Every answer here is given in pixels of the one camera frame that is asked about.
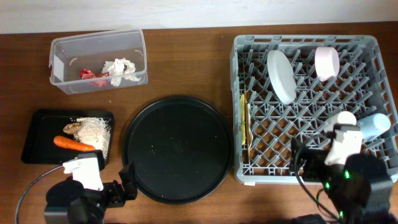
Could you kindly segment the white cup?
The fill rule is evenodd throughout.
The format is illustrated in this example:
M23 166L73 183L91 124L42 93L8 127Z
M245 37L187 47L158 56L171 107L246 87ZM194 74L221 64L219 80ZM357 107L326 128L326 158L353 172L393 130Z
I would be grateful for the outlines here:
M356 125L357 119L355 115L349 111L341 111L325 121L326 125L323 128L324 133L332 132L336 124L351 124Z

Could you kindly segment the rice and food scraps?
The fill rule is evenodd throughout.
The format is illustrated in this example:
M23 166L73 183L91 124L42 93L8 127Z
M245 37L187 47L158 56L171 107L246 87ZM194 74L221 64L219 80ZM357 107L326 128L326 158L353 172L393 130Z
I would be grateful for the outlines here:
M101 150L104 160L108 158L110 131L109 121L90 117L77 118L63 128L63 132L73 135L74 140Z

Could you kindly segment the light blue cup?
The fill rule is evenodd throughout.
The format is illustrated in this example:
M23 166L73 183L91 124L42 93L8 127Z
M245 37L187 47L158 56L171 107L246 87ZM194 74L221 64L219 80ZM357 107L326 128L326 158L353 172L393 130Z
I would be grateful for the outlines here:
M368 142L388 131L391 122L386 115L376 113L358 120L358 125L363 133L363 140Z

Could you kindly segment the orange carrot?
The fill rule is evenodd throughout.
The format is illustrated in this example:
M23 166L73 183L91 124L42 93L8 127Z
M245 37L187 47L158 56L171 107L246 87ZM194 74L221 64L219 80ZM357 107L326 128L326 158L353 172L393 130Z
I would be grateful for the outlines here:
M76 151L94 151L95 147L78 141L71 140L63 136L55 136L53 142L56 146Z

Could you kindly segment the white plastic fork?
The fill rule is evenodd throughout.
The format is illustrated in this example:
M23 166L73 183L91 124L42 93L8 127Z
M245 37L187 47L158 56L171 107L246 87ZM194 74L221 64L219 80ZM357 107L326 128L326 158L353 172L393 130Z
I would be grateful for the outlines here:
M249 103L246 104L246 131L247 131L247 142L248 142L248 148L251 148L251 143L252 143L252 133L251 133L251 106Z

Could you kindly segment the yellow plastic knife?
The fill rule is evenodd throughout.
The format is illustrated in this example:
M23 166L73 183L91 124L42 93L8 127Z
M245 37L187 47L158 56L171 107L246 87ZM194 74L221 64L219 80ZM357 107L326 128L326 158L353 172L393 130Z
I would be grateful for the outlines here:
M241 145L245 145L246 142L246 125L245 125L245 95L242 94L240 95L239 99L239 104L240 104L240 109L241 109L241 124L240 124L240 130L241 130Z

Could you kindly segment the grey plate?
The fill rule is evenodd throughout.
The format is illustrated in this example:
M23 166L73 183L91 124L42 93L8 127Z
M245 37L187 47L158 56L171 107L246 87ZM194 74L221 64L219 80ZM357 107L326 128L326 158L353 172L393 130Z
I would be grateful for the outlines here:
M280 50L271 50L268 53L267 71L278 99L285 105L293 103L297 84L290 62Z

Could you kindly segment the wooden chopstick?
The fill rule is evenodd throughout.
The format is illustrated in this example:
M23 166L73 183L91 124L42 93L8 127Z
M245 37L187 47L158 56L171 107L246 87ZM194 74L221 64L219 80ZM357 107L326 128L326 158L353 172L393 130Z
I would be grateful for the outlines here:
M246 144L248 147L248 159L250 159L250 151L251 151L251 137L250 137L250 131L249 131L249 118L248 118L248 101L246 98L247 91L244 90L244 117L245 117L245 130L246 130Z

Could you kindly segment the white napkin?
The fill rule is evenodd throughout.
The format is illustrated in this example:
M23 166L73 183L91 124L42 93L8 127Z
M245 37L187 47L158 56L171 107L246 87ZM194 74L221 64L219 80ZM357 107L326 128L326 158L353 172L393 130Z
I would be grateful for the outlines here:
M116 58L114 61L105 61L101 73L108 73L112 77L112 86L118 87L122 79L139 82L141 79L136 77L135 71L136 66L130 60Z

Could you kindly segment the red snack wrapper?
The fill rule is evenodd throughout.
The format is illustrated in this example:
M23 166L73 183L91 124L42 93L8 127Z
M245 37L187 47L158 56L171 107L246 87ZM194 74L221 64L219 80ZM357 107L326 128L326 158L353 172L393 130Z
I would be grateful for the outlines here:
M80 72L80 78L82 80L89 80L89 79L94 79L94 78L102 78L102 77L108 77L109 76L109 72L106 73L95 73L91 70L88 69L82 69ZM90 85L93 85L97 88L102 88L105 87L107 85L106 80L100 80L100 81L93 81L90 83Z

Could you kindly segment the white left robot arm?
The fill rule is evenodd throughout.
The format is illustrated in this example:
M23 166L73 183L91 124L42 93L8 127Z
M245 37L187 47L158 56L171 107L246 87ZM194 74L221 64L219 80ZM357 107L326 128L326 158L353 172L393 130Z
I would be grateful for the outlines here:
M15 222L19 223L21 205L29 190L46 175L63 168L69 177L47 191L45 222L104 223L107 209L123 207L128 200L135 200L137 197L133 163L119 171L121 183L117 180L102 182L100 171L104 167L103 152L94 150L83 152L48 170L31 182L22 193L16 207Z

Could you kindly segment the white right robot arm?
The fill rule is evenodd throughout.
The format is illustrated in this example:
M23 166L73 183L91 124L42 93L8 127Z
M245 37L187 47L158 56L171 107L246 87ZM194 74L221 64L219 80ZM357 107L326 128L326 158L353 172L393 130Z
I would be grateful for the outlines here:
M397 223L389 211L393 181L382 159L360 151L360 127L336 124L326 135L332 140L330 151L309 149L297 138L291 140L290 170L301 188L307 191L304 183L309 180L320 182L338 214L320 203L319 196L309 197L338 223Z

